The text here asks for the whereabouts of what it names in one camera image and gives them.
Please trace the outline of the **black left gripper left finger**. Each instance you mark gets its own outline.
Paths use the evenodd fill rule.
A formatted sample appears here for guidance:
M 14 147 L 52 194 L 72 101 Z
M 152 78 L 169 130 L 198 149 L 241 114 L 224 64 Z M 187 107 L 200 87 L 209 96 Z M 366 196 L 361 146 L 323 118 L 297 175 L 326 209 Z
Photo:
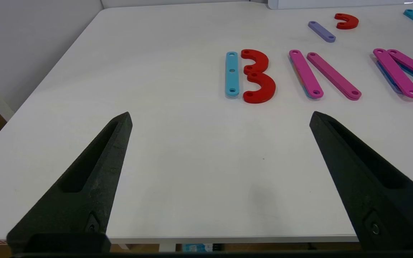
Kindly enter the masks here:
M 13 255 L 86 255 L 110 251 L 110 219 L 128 141 L 128 112 L 111 119 L 59 179 L 9 231 Z

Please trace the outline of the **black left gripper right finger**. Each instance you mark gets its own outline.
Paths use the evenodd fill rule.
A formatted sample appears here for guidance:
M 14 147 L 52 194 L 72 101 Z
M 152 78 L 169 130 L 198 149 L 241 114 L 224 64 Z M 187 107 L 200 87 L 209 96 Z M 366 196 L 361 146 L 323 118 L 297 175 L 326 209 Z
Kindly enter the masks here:
M 331 116 L 309 126 L 362 248 L 413 250 L 413 181 Z

